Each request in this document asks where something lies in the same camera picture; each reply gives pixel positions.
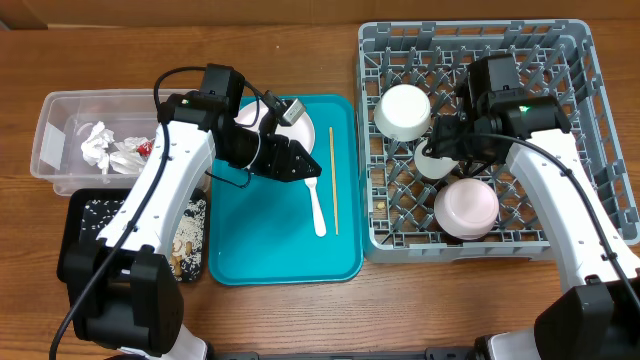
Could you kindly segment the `small white round cup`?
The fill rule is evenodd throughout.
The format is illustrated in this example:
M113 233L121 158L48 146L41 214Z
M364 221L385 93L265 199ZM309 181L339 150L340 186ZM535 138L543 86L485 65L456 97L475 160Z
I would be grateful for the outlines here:
M424 140L416 146L414 151L414 164L416 169L424 177L432 180L438 180L448 176L458 165L458 162L448 157L432 158L423 155L422 152L427 144L428 141Z

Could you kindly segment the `white bowl with nuts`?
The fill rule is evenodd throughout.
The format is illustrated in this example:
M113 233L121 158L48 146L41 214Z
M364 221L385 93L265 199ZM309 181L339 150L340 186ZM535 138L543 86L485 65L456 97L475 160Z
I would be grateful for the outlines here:
M400 84L389 88L374 109L374 123L379 132L399 142L414 141L427 132L431 124L431 104L419 87Z

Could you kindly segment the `pink bowl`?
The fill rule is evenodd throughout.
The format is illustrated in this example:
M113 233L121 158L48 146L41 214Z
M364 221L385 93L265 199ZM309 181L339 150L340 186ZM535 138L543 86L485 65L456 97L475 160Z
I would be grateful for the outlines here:
M486 183L466 178L440 190L434 202L438 225L449 235L475 241L489 233L499 213L499 200Z

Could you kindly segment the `red snack wrapper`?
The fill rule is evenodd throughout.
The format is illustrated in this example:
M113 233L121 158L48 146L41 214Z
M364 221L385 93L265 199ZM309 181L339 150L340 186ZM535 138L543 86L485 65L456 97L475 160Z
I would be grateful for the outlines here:
M151 152L153 150L153 142L152 141L146 141L144 143L141 143L136 151L137 153L144 158L147 158L150 156Z

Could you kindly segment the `large white tissue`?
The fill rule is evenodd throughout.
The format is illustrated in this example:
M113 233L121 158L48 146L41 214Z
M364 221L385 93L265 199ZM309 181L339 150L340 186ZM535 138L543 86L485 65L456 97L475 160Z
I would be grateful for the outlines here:
M148 157L141 157L136 149L146 141L152 140L146 137L128 137L122 142L115 142L116 150L109 155L111 168L117 173L139 175L144 169Z

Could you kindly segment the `small white tissue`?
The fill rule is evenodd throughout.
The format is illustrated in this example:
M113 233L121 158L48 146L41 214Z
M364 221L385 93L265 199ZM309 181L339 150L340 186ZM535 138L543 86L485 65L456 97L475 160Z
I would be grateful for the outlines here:
M109 146L114 142L114 132L106 128L102 121L93 126L89 137L81 144L83 159L100 169L103 175L108 173L110 156Z

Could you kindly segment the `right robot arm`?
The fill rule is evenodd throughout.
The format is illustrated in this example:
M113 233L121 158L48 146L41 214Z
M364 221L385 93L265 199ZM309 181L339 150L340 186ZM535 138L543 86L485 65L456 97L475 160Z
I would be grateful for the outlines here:
M504 163L525 190L552 247L562 296L532 328L477 339L473 359L636 359L639 258L613 225L552 96L491 102L438 116L423 151Z

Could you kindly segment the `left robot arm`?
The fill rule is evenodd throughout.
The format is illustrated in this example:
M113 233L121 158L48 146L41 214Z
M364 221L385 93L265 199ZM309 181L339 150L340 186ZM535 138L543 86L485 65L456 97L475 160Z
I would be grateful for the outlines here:
M71 242L60 254L70 310L50 358L68 327L127 358L213 358L212 346L183 323L184 299L168 262L200 177L214 159L281 182L322 171L300 141L277 131L305 117L299 99L259 96L254 124L237 123L240 100L190 91L158 102L155 147L124 204L95 239Z

